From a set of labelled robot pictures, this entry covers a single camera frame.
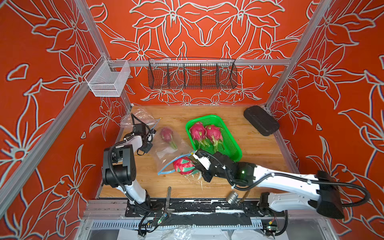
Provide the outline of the clear zip bag blue seal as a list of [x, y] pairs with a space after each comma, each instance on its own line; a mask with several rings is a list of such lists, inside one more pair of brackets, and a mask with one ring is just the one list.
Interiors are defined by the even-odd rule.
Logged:
[[144, 123], [150, 129], [156, 128], [161, 119], [154, 118], [149, 112], [143, 108], [132, 109], [127, 113], [120, 122], [121, 128], [133, 129], [134, 124]]

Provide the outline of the pink dragon fruit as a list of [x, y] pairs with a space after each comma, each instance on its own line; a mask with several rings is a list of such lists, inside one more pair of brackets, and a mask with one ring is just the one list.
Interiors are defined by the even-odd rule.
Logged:
[[173, 131], [170, 128], [162, 128], [160, 131], [160, 136], [163, 142], [167, 143], [172, 149], [178, 149], [176, 143], [173, 140]]
[[173, 162], [174, 169], [181, 175], [191, 175], [197, 170], [194, 162], [189, 157], [183, 157]]
[[216, 153], [219, 150], [219, 146], [223, 146], [223, 136], [221, 128], [215, 125], [205, 126], [207, 131], [206, 138], [212, 143], [213, 151]]
[[196, 122], [190, 129], [192, 139], [198, 143], [199, 147], [208, 147], [209, 143], [207, 142], [206, 134], [207, 131], [201, 122]]

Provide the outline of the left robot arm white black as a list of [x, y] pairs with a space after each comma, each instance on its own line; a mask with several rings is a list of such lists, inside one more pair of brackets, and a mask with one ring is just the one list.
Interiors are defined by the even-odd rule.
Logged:
[[153, 144], [156, 130], [131, 114], [133, 130], [123, 140], [104, 150], [102, 179], [103, 184], [120, 190], [129, 203], [148, 213], [157, 211], [151, 206], [151, 198], [136, 180], [135, 154], [147, 154]]

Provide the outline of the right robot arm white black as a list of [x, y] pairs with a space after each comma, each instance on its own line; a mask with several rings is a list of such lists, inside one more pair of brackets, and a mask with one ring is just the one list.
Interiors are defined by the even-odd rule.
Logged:
[[[219, 152], [212, 155], [203, 150], [197, 150], [193, 157], [197, 170], [208, 183], [217, 177], [227, 180], [231, 188], [237, 191], [247, 192], [256, 187], [282, 191], [281, 194], [261, 194], [258, 203], [260, 210], [313, 210], [330, 219], [343, 219], [345, 208], [361, 206], [371, 198], [366, 188], [334, 182], [324, 171], [318, 171], [315, 175], [286, 173], [252, 163], [234, 162]], [[356, 189], [364, 196], [356, 202], [342, 203], [340, 188]]]

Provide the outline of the green plastic perforated basket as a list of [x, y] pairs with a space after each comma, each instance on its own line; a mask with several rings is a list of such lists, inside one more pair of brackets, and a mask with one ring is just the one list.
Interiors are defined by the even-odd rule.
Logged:
[[217, 115], [207, 115], [187, 122], [186, 132], [194, 150], [202, 149], [210, 154], [222, 153], [234, 162], [243, 153], [224, 121]]

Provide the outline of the silver metal cylinder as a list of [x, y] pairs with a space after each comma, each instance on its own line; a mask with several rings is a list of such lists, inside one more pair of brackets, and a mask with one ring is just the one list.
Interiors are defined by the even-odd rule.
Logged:
[[229, 195], [226, 197], [226, 202], [231, 206], [237, 205], [238, 204], [238, 197], [239, 197], [239, 195], [237, 192], [231, 191], [229, 193]]

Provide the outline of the brass rod tool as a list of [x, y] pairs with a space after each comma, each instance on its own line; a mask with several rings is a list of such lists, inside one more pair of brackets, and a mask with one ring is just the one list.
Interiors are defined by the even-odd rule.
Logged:
[[246, 191], [243, 197], [241, 198], [241, 200], [239, 201], [239, 203], [243, 203], [247, 199], [250, 192], [251, 192], [250, 190]]

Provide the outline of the black oval foam pad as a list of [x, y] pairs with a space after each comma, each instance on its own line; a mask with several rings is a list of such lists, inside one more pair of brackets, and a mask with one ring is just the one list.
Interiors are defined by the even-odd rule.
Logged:
[[280, 128], [278, 121], [260, 106], [246, 108], [244, 117], [261, 135], [266, 137]]

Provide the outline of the grey metal wrench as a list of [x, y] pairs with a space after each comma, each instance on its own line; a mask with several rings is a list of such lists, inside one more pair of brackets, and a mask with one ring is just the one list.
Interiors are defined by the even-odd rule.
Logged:
[[166, 197], [166, 204], [165, 204], [165, 212], [167, 213], [167, 215], [169, 215], [173, 211], [172, 209], [170, 209], [171, 193], [172, 193], [172, 187], [168, 187], [168, 189], [167, 189], [167, 197]]

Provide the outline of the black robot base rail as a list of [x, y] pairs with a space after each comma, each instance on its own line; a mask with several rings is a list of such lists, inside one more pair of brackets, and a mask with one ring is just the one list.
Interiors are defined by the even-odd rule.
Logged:
[[240, 199], [229, 204], [225, 199], [191, 198], [152, 198], [151, 209], [164, 209], [166, 219], [161, 227], [245, 227], [261, 229], [270, 221], [275, 226], [283, 226], [284, 212], [260, 210], [258, 199]]

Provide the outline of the white mesh wall basket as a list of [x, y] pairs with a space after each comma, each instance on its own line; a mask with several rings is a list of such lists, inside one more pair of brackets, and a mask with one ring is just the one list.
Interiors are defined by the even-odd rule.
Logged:
[[120, 97], [130, 75], [128, 61], [112, 61], [101, 55], [85, 80], [96, 97]]

